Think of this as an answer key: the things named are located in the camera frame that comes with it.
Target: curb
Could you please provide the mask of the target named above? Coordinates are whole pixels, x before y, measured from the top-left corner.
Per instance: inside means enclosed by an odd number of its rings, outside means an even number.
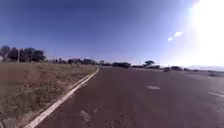
[[[77,91],[84,83],[91,79],[99,71],[99,68],[92,74],[85,76],[78,82],[74,84],[74,88],[70,89],[67,94],[62,96],[58,101],[51,105],[48,109],[43,111],[39,116],[37,116],[33,121],[31,121],[24,128],[35,128],[39,125],[45,118],[47,118],[56,108],[58,108],[64,101],[66,101],[75,91]]]

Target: field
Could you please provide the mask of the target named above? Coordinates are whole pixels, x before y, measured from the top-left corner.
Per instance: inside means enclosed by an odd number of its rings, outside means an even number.
[[[22,125],[95,70],[91,65],[0,63],[0,120]]]

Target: asphalt road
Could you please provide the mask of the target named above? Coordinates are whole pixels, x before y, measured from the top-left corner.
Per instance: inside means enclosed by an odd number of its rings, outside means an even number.
[[[38,128],[224,128],[224,98],[211,91],[224,92],[224,84],[181,73],[102,68]]]

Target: grass verge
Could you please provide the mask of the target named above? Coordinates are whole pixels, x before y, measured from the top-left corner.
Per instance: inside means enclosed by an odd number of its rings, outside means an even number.
[[[27,123],[95,70],[92,65],[0,63],[0,119]]]

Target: tree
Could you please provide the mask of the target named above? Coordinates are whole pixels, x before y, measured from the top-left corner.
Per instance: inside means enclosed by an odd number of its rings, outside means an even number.
[[[154,61],[148,60],[148,61],[145,61],[145,65],[144,66],[152,66],[153,64],[155,64]]]
[[[3,61],[6,61],[8,59],[8,54],[10,53],[10,47],[7,45],[4,45],[0,49],[0,56],[2,56]]]
[[[28,61],[31,62],[36,50],[34,48],[25,48],[24,50],[28,56]]]
[[[18,60],[18,54],[19,54],[19,50],[16,47],[13,47],[10,53],[8,54],[8,58],[12,61],[16,61]]]
[[[31,60],[34,62],[40,62],[43,61],[44,59],[46,59],[46,57],[44,56],[44,52],[41,50],[35,50],[35,52],[31,57]]]
[[[68,59],[68,63],[69,63],[69,64],[73,64],[74,62],[73,62],[72,59]]]
[[[24,49],[20,50],[19,61],[21,61],[21,62],[28,62],[29,61],[29,56],[28,56],[27,52]]]

